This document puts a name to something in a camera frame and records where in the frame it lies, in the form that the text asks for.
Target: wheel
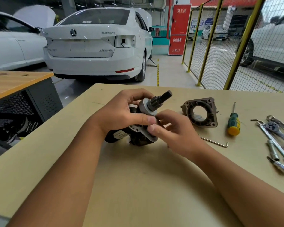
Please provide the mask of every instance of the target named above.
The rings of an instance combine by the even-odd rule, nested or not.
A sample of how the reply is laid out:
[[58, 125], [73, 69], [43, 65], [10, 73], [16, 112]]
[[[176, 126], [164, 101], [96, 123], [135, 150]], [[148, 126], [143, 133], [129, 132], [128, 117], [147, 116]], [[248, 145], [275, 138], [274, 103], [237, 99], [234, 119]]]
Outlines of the wheel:
[[254, 55], [254, 44], [252, 41], [249, 41], [245, 49], [245, 52], [243, 54], [240, 66], [247, 67], [251, 65], [254, 61], [253, 55]]
[[153, 57], [153, 44], [151, 45], [151, 55], [149, 56], [149, 59]]
[[145, 71], [146, 71], [146, 65], [145, 65], [146, 61], [145, 60], [146, 58], [145, 58], [145, 53], [144, 53], [141, 71], [138, 75], [135, 76], [135, 81], [137, 82], [142, 82], [145, 79]]

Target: skoda emblem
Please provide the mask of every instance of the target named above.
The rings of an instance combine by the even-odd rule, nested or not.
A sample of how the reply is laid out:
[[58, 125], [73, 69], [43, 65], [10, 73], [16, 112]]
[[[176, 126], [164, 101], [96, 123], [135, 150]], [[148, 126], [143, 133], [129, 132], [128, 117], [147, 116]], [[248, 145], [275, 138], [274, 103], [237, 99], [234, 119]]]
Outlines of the skoda emblem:
[[76, 32], [76, 30], [74, 30], [74, 29], [71, 29], [71, 36], [72, 37], [75, 37], [77, 35], [77, 32]]

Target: hand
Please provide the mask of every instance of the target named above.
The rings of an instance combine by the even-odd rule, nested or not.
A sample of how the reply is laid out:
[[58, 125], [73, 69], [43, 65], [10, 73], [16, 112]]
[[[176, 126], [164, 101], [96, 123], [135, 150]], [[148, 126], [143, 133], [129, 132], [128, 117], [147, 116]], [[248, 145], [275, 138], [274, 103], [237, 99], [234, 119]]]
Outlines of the hand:
[[154, 116], [142, 113], [131, 113], [129, 104], [138, 105], [143, 98], [153, 98], [154, 95], [145, 89], [128, 89], [120, 91], [105, 106], [90, 118], [106, 135], [110, 130], [118, 130], [133, 124], [152, 125], [156, 123]]
[[189, 118], [172, 110], [164, 110], [156, 115], [165, 129], [157, 124], [148, 127], [148, 132], [159, 137], [176, 153], [193, 160], [194, 154], [206, 145], [198, 136]]

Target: yellow metal fence post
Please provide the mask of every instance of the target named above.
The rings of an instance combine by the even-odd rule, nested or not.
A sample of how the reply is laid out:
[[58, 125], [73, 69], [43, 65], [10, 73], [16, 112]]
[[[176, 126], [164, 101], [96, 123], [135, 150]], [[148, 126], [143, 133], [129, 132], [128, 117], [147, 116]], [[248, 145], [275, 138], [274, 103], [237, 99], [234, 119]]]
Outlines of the yellow metal fence post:
[[193, 36], [193, 46], [191, 48], [191, 53], [190, 53], [190, 58], [189, 58], [189, 63], [188, 63], [188, 69], [186, 72], [190, 72], [190, 67], [191, 67], [191, 60], [193, 59], [193, 51], [195, 49], [195, 45], [196, 45], [196, 40], [197, 40], [197, 35], [198, 35], [198, 31], [199, 31], [199, 26], [200, 26], [200, 21], [201, 21], [201, 14], [202, 14], [202, 10], [203, 10], [203, 5], [204, 3], [202, 3], [200, 5], [200, 10], [199, 10], [199, 17], [198, 17], [198, 22], [197, 22], [197, 26], [196, 26], [196, 30], [195, 30], [195, 35]]
[[234, 80], [235, 74], [238, 70], [238, 67], [240, 65], [240, 62], [242, 60], [243, 57], [243, 53], [246, 50], [246, 47], [248, 45], [248, 42], [250, 40], [251, 34], [253, 32], [254, 27], [256, 26], [258, 17], [261, 13], [261, 9], [263, 7], [265, 0], [257, 0], [256, 5], [254, 7], [254, 11], [252, 12], [248, 23], [246, 25], [245, 31], [243, 33], [242, 39], [241, 39], [241, 43], [239, 45], [235, 60], [233, 62], [233, 65], [231, 66], [231, 70], [229, 71], [226, 83], [224, 85], [223, 90], [229, 90], [231, 88], [231, 84]]
[[185, 45], [184, 45], [184, 52], [183, 52], [183, 58], [182, 58], [182, 63], [184, 64], [184, 57], [185, 57], [185, 51], [186, 51], [186, 45], [187, 45], [187, 41], [188, 41], [188, 34], [189, 34], [189, 29], [190, 29], [190, 21], [191, 21], [191, 15], [193, 14], [193, 11], [190, 11], [190, 15], [189, 15], [189, 21], [188, 21], [188, 26], [187, 26], [187, 32], [186, 32], [186, 38], [185, 38]]
[[222, 8], [222, 2], [223, 2], [223, 0], [219, 0], [218, 5], [217, 5], [216, 14], [215, 14], [215, 17], [213, 19], [213, 26], [212, 26], [211, 32], [209, 34], [208, 43], [207, 43], [207, 47], [206, 47], [206, 50], [205, 50], [203, 63], [202, 63], [202, 66], [201, 66], [200, 76], [199, 76], [199, 79], [198, 79], [198, 83], [196, 84], [197, 87], [201, 86], [201, 80], [202, 80], [202, 77], [203, 77], [203, 74], [204, 74], [204, 69], [205, 69], [205, 65], [206, 65], [206, 62], [207, 62], [208, 54], [209, 54], [209, 51], [210, 51], [211, 42], [213, 40], [213, 34], [214, 34], [215, 30], [216, 30], [216, 25], [217, 25], [219, 13], [220, 13], [221, 8]]

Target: red reflector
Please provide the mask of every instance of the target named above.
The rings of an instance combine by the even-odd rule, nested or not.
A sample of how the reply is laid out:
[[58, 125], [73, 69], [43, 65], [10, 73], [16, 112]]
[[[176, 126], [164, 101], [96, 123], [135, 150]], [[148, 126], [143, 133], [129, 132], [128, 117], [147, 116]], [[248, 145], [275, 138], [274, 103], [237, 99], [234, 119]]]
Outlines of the red reflector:
[[121, 70], [121, 71], [116, 71], [117, 73], [120, 73], [120, 72], [129, 72], [129, 71], [132, 71], [134, 70], [135, 68], [131, 68], [131, 69], [126, 69], [126, 70]]

